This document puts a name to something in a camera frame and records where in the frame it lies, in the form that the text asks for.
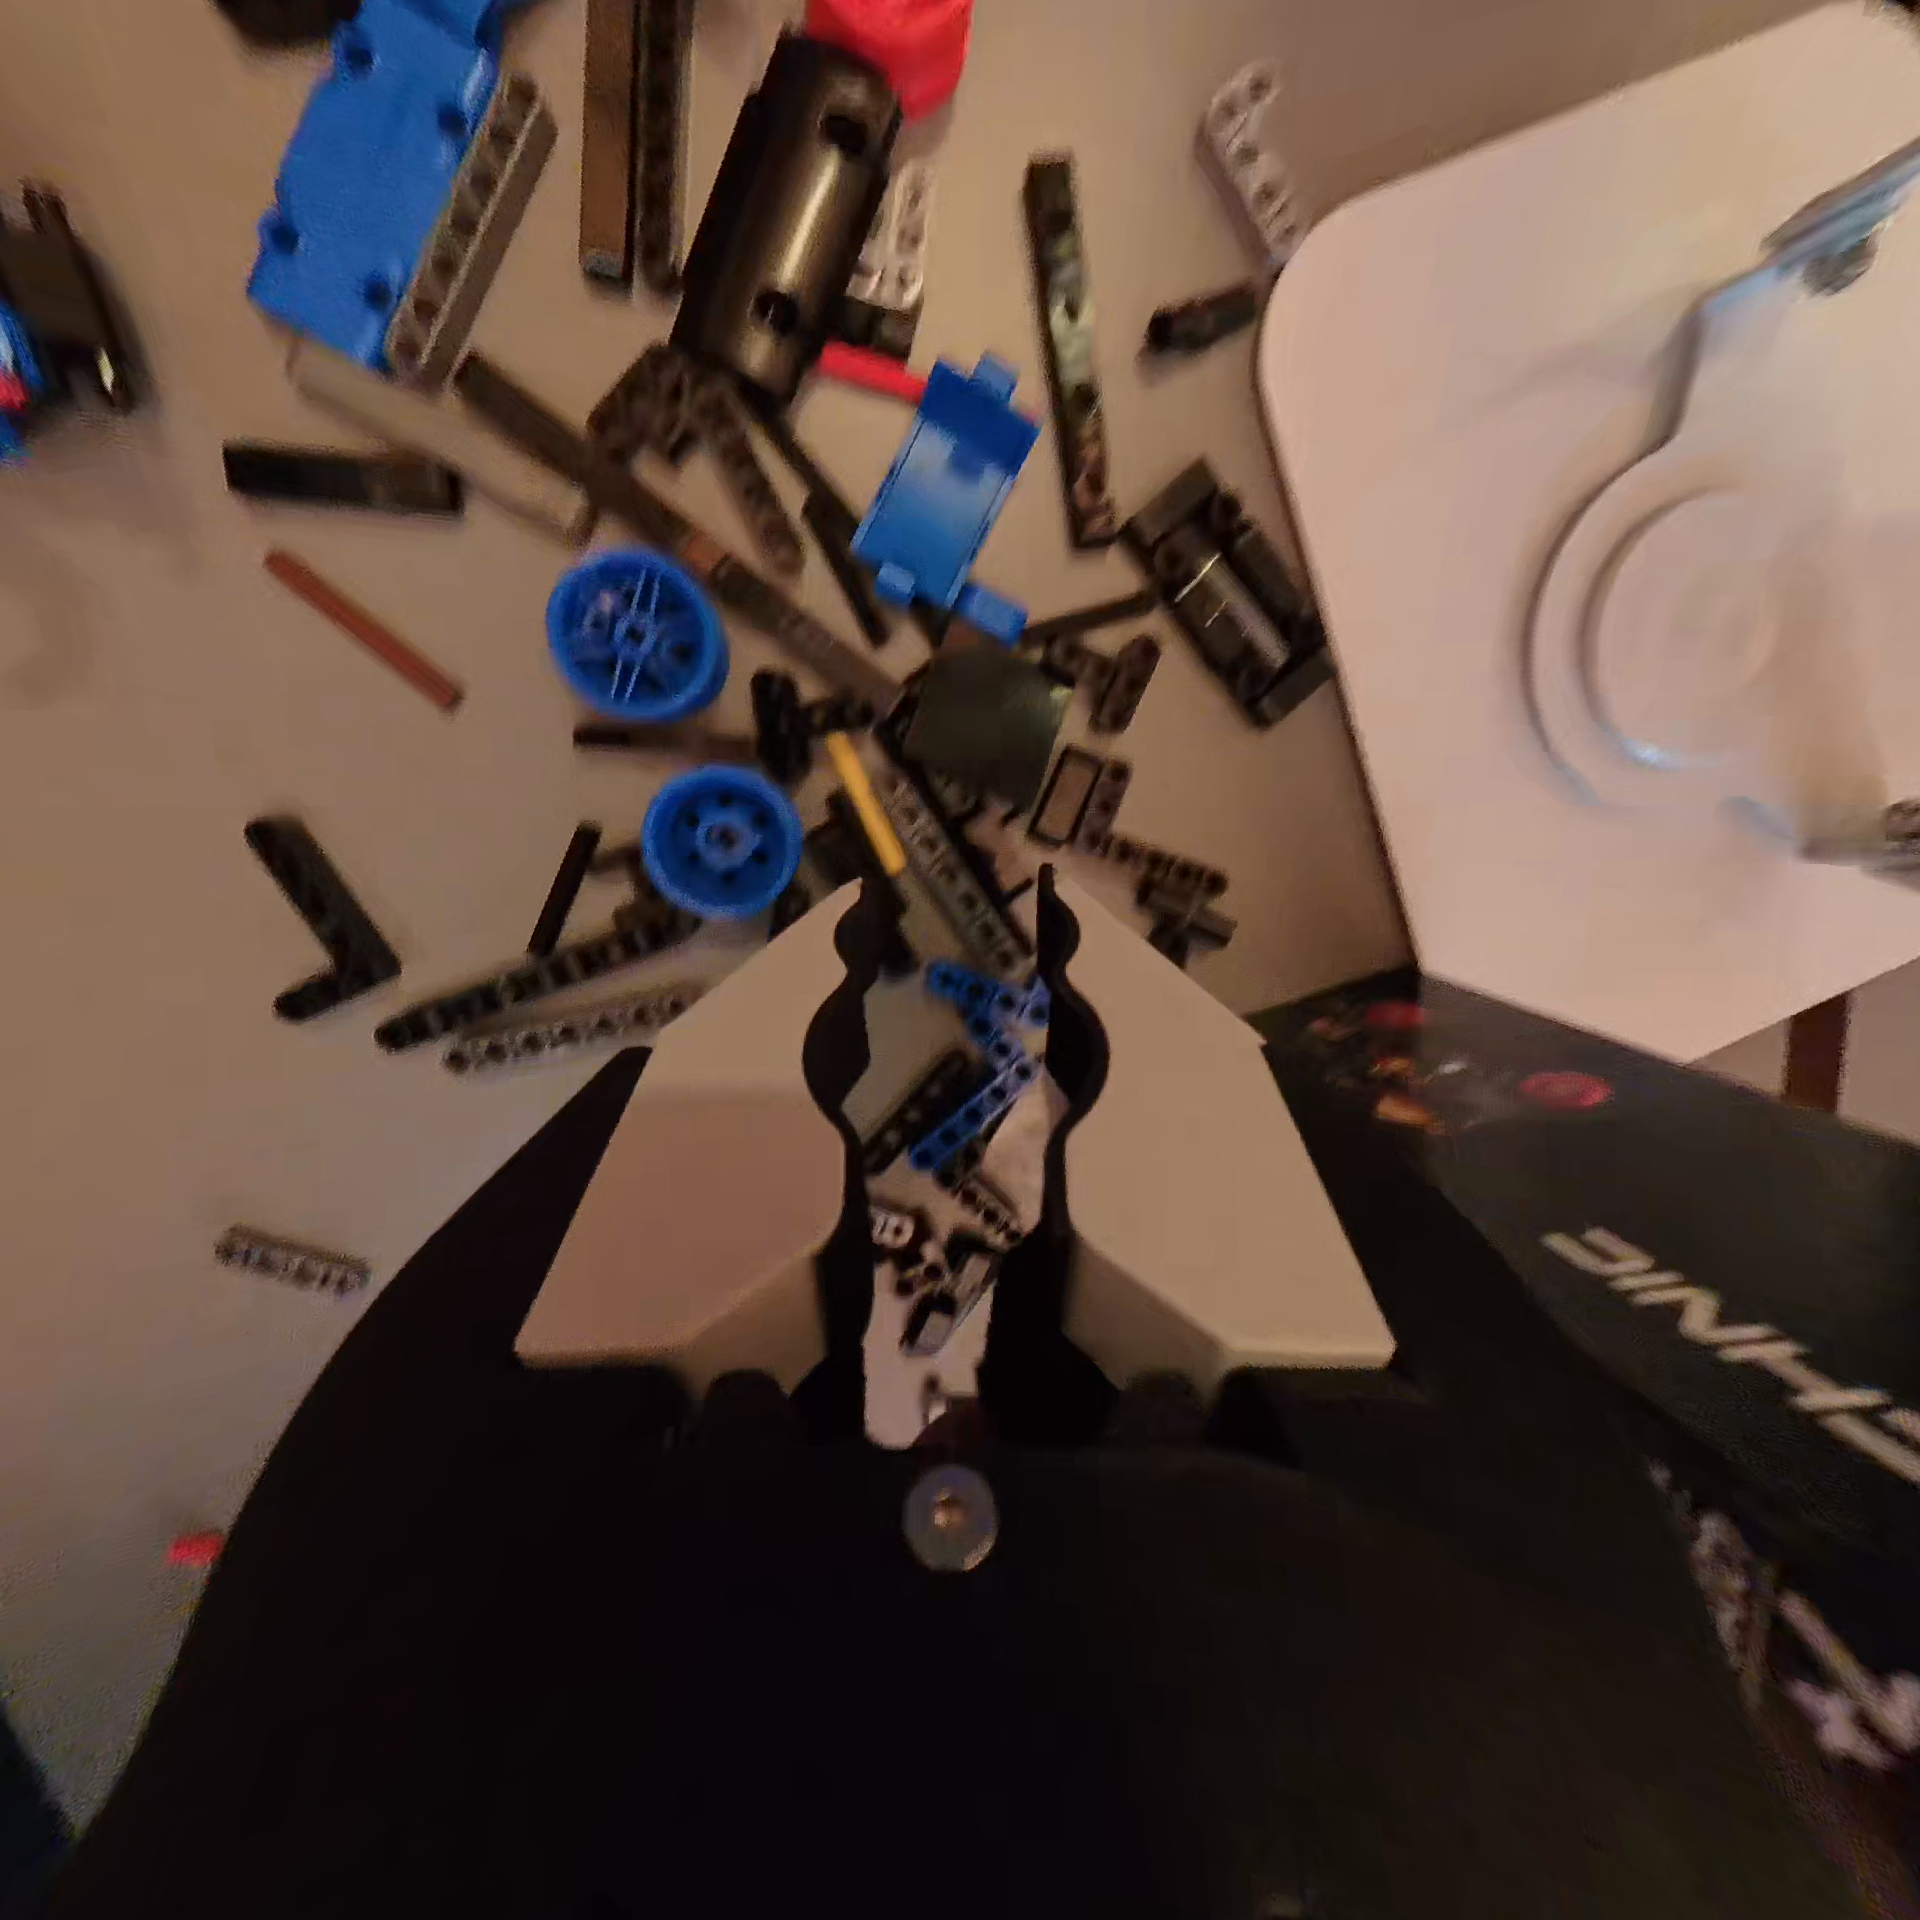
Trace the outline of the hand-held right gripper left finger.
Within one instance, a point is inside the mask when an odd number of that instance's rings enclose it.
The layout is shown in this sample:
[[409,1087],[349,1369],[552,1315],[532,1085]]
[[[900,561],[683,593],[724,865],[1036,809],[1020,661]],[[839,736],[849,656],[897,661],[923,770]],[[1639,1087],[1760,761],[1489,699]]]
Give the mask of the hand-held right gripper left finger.
[[528,1369],[633,1363],[703,1399],[767,1374],[864,1436],[874,1249],[859,1131],[888,895],[846,886],[647,1054],[516,1336]]

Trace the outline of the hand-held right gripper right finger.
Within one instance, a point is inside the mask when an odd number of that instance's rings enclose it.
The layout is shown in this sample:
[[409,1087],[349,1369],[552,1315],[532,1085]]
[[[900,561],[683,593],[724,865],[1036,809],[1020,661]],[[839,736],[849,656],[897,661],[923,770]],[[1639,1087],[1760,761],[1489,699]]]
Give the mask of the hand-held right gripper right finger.
[[1039,876],[1045,1144],[977,1399],[1020,1446],[1097,1439],[1135,1388],[1385,1380],[1396,1340],[1250,1021],[1055,865]]

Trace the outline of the partly built toy chassis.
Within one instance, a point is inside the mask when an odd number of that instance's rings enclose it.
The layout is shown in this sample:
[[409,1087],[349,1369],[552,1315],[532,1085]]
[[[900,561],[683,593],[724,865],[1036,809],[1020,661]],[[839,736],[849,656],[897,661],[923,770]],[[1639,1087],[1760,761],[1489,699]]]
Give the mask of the partly built toy chassis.
[[2,200],[2,465],[77,411],[133,415],[150,397],[130,314],[65,200],[22,180]]

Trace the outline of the blue angled toy beam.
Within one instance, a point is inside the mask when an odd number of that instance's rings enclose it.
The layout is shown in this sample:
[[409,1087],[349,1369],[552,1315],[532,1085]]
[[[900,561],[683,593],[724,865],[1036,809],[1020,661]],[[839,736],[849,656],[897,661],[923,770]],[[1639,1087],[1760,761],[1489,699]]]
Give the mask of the blue angled toy beam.
[[1043,1074],[1043,1058],[1020,1039],[984,1041],[979,1061],[990,1067],[984,1087],[969,1090],[930,1132],[908,1148],[908,1167],[913,1174],[930,1175],[950,1167],[965,1148],[979,1144]]
[[1039,978],[998,981],[954,960],[934,960],[923,968],[920,982],[926,997],[957,1008],[965,1027],[1043,1030],[1052,1016],[1052,1001]]

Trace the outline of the printed toy truck box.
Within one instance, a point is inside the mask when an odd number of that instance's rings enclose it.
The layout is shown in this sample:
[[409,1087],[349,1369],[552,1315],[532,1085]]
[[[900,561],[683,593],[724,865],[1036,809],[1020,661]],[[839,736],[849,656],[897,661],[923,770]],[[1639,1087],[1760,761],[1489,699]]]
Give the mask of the printed toy truck box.
[[1915,1144],[1409,971],[1250,1027],[1605,1382],[1789,1794],[1915,1916]]

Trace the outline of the short dark grey toy beam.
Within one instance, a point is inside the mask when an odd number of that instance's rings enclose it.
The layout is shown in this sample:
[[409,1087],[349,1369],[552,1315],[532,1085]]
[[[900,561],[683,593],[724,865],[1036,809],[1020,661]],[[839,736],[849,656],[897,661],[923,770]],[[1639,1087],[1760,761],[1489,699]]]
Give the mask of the short dark grey toy beam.
[[367,1262],[247,1225],[229,1225],[212,1243],[212,1262],[329,1300],[354,1300],[372,1287]]

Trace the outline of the yellow toy axle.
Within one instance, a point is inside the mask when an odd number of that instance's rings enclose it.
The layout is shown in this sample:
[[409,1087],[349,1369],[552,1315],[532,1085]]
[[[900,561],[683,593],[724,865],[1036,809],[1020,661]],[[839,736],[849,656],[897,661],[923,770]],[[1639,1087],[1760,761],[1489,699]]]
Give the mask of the yellow toy axle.
[[874,854],[877,870],[888,879],[900,879],[908,870],[908,858],[903,858],[897,832],[892,828],[892,817],[874,791],[874,781],[868,779],[868,768],[861,765],[859,748],[851,745],[851,737],[846,731],[826,731],[823,753],[829,755],[829,768],[837,773],[837,783],[839,783],[842,798],[851,804],[859,830],[861,830],[868,848]]

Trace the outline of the black square toy panel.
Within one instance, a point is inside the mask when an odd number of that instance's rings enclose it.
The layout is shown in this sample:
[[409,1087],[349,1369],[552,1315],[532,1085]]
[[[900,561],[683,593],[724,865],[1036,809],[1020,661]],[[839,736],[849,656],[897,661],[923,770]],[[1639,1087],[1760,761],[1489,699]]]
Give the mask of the black square toy panel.
[[990,639],[940,649],[908,689],[897,755],[926,779],[1029,807],[1045,787],[1067,708],[1067,683],[1016,649]]

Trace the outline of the blue spoked toy wheel rim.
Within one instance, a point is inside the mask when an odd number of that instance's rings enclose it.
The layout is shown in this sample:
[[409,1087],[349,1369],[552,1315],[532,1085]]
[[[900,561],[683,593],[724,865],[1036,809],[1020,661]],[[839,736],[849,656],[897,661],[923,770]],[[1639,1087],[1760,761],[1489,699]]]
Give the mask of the blue spoked toy wheel rim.
[[563,683],[610,721],[689,721],[732,675],[704,588],[651,548],[608,548],[563,572],[541,623]]

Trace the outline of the brown toy axle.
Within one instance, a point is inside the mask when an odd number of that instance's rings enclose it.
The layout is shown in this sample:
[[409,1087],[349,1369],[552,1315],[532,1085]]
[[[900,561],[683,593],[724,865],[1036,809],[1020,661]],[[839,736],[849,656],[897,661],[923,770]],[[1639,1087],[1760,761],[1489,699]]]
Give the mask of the brown toy axle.
[[437,711],[452,717],[465,707],[465,686],[452,674],[445,674],[445,667],[437,667],[430,656],[411,648],[372,611],[358,607],[358,600],[342,594],[333,582],[302,565],[297,554],[271,548],[263,552],[261,570],[297,603],[323,617],[335,634],[349,638],[349,643],[369,655],[382,669],[397,675]]

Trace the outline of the light grey toy beam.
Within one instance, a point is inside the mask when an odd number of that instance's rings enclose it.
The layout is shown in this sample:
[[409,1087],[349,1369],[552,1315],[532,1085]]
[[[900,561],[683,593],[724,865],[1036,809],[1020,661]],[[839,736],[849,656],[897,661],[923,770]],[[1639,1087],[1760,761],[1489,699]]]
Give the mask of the light grey toy beam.
[[917,319],[930,241],[934,172],[923,162],[900,162],[881,193],[851,278],[849,301],[884,319]]

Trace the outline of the black toy cylinder piece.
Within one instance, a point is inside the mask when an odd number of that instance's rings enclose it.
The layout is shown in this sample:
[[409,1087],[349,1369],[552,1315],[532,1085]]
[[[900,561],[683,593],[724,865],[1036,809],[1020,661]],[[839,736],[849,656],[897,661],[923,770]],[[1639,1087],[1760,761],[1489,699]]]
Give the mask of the black toy cylinder piece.
[[897,132],[871,63],[780,29],[684,251],[674,347],[786,408],[849,292]]

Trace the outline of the grey angled toy beam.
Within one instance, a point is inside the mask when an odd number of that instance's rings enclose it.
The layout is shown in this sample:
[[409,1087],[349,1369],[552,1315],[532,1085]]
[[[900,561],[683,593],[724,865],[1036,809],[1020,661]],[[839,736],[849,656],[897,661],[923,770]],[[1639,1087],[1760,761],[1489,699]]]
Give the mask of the grey angled toy beam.
[[1291,266],[1310,225],[1296,180],[1281,151],[1281,66],[1271,60],[1234,69],[1198,121],[1198,157],[1207,166],[1262,281]]

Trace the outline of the blue curved toy panel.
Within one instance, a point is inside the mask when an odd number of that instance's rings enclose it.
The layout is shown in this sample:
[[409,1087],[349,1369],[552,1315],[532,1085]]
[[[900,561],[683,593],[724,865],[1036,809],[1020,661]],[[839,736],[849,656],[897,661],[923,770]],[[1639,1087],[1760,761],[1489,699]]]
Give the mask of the blue curved toy panel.
[[494,105],[508,9],[358,4],[333,29],[258,223],[258,314],[388,373],[388,327]]

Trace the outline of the red toy wheel rim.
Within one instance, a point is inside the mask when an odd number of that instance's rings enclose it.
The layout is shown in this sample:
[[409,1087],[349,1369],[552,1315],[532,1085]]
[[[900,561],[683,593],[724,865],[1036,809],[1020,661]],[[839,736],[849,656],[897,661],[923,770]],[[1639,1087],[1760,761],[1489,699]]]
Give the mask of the red toy wheel rim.
[[807,4],[802,34],[874,66],[908,121],[946,107],[972,35],[972,4]]

